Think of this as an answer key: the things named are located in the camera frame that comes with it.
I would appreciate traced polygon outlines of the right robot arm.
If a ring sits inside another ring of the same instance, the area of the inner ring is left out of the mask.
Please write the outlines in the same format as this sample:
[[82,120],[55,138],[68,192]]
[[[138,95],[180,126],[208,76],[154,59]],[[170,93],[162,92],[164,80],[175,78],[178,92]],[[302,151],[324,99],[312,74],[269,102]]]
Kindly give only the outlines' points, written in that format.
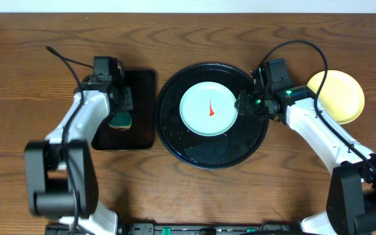
[[376,154],[351,137],[307,86],[295,86],[284,59],[262,62],[252,90],[234,103],[240,115],[281,121],[296,131],[331,175],[324,212],[300,221],[304,234],[372,234],[376,231]]

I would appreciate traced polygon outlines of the green orange sponge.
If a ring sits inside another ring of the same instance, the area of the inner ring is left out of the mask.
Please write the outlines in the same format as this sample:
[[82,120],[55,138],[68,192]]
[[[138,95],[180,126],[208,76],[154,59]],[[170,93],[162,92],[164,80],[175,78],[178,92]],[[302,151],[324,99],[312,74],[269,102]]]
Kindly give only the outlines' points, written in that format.
[[112,116],[108,125],[114,129],[130,129],[132,123],[133,119],[129,112],[118,112]]

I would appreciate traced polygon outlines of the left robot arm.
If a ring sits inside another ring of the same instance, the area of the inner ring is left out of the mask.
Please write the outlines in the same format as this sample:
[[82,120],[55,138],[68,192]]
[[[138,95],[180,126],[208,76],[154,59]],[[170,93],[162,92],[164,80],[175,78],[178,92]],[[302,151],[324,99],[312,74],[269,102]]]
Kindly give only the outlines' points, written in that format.
[[68,234],[123,234],[118,214],[99,201],[89,149],[100,124],[125,110],[124,77],[121,61],[95,57],[61,123],[25,147],[29,210],[67,225]]

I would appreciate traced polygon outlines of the yellow plate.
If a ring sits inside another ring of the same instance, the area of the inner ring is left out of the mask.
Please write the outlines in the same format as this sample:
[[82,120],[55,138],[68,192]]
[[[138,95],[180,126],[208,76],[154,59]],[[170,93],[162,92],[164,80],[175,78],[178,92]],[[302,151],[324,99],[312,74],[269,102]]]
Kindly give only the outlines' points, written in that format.
[[365,96],[360,84],[347,73],[329,70],[319,100],[340,125],[354,121],[363,111]]

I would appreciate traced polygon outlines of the light blue plate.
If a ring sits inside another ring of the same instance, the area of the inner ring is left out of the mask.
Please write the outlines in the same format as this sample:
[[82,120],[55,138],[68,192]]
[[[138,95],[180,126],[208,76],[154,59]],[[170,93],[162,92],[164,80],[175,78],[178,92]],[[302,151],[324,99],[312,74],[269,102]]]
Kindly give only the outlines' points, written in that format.
[[200,136],[217,136],[236,122],[236,98],[226,86],[201,82],[191,86],[180,101],[180,117],[185,126]]

